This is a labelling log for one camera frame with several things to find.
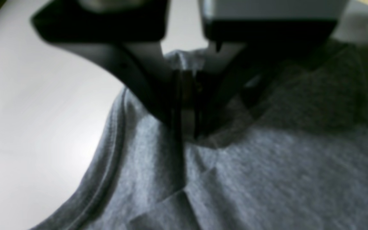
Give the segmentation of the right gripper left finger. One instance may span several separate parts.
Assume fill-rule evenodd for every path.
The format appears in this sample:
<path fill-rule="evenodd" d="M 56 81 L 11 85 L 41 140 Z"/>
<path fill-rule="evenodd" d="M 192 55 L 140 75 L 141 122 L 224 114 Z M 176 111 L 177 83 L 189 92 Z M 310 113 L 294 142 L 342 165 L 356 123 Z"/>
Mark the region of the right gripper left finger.
<path fill-rule="evenodd" d="M 176 72 L 161 41 L 167 27 L 168 0 L 136 6 L 95 0 L 51 0 L 31 17 L 46 43 L 76 54 L 120 80 L 158 120 L 170 127 L 180 120 Z"/>

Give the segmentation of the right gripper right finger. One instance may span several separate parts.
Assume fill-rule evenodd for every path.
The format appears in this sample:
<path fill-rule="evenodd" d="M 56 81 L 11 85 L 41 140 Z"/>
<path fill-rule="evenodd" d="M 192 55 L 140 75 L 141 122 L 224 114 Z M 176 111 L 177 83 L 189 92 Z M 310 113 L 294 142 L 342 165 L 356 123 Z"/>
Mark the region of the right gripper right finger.
<path fill-rule="evenodd" d="M 209 41 L 195 76 L 194 137 L 206 133 L 216 112 L 254 74 L 322 45 L 338 24 L 347 0 L 200 0 Z"/>

